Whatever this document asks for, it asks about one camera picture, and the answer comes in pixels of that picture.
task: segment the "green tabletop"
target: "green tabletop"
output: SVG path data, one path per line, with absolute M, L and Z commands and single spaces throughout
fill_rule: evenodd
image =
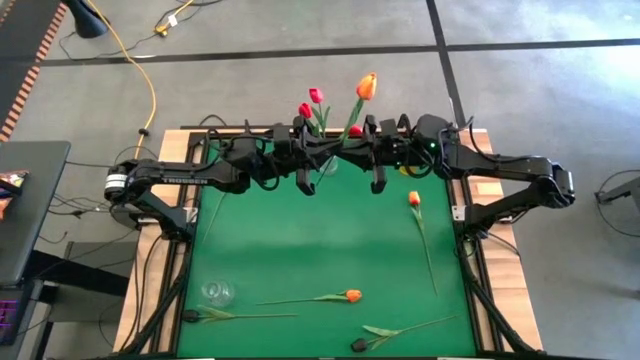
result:
M 224 280 L 236 291 L 224 311 L 296 313 L 297 317 L 183 323 L 179 357 L 337 357 L 472 355 L 471 321 L 459 268 L 445 183 L 416 180 L 389 168 L 382 194 L 369 189 L 371 173 L 342 160 L 305 196 L 295 176 L 276 191 L 252 184 L 227 194 L 208 234 L 222 193 L 205 188 L 189 274 L 185 309 L 210 306 L 202 286 Z M 436 296 L 408 193 L 419 191 L 438 287 Z M 256 303 L 359 289 L 358 303 Z M 353 353 L 363 325 L 403 329 L 458 315 L 399 335 L 375 350 Z

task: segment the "wooden table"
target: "wooden table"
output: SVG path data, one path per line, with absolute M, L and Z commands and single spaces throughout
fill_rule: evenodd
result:
M 234 132 L 237 130 L 221 130 L 221 132 Z M 159 158 L 163 161 L 184 162 L 187 156 L 189 137 L 193 132 L 203 132 L 203 130 L 168 130 L 165 132 L 162 148 Z M 491 153 L 491 144 L 486 130 L 474 130 L 476 142 L 478 146 L 486 153 Z M 470 138 L 468 132 L 461 133 L 461 141 L 464 145 L 470 146 Z M 196 150 L 194 158 L 200 158 L 199 150 Z M 471 195 L 475 203 L 487 204 L 500 199 L 503 196 L 502 186 L 499 180 L 472 176 L 469 178 Z M 187 199 L 191 197 L 195 189 L 191 186 L 187 189 Z M 456 195 L 456 203 L 463 204 L 462 188 L 460 183 L 454 181 L 454 191 Z M 177 205 L 179 186 L 175 185 L 156 185 L 153 193 L 163 199 L 169 205 Z M 516 245 L 513 230 L 510 225 L 495 225 L 491 232 L 507 240 L 514 246 Z M 145 292 L 144 304 L 142 312 L 139 316 L 142 325 L 146 323 L 158 304 L 158 298 L 162 283 L 164 267 L 167 263 L 169 243 L 161 241 L 158 243 L 153 253 L 149 253 L 153 241 L 160 235 L 158 225 L 148 225 L 144 227 L 140 234 L 137 252 L 137 271 L 139 279 L 143 273 L 144 262 L 149 258 L 147 269 L 147 279 L 145 288 L 142 289 L 142 283 L 139 281 L 139 291 Z M 507 249 L 505 246 L 492 240 L 482 242 L 486 267 L 488 270 L 494 301 L 511 326 L 520 334 L 525 342 L 536 349 L 541 349 L 542 344 L 538 334 L 538 328 L 531 308 L 529 300 L 529 292 L 525 282 L 522 266 L 518 256 Z M 174 266 L 174 276 L 176 276 L 184 250 L 178 249 L 176 258 L 176 266 Z M 122 348 L 131 327 L 134 325 L 136 312 L 136 296 L 134 272 L 132 271 L 131 281 L 127 290 L 120 325 L 114 343 L 114 351 Z M 478 309 L 478 320 L 480 324 L 480 333 L 482 334 L 483 346 L 485 350 L 493 350 L 495 346 L 491 340 L 490 326 L 486 312 L 482 305 L 476 300 Z M 171 328 L 176 314 L 175 301 L 168 309 L 160 336 L 159 351 L 168 351 L 170 347 Z

